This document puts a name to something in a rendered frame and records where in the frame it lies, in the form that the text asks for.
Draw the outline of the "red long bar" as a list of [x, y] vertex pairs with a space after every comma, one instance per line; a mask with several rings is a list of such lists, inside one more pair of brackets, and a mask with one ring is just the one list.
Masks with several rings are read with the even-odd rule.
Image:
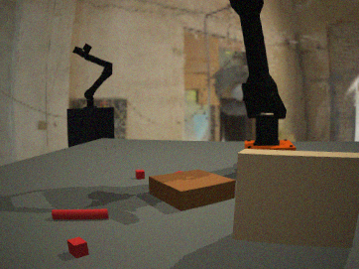
[[105, 219], [108, 218], [107, 209], [52, 209], [53, 219]]

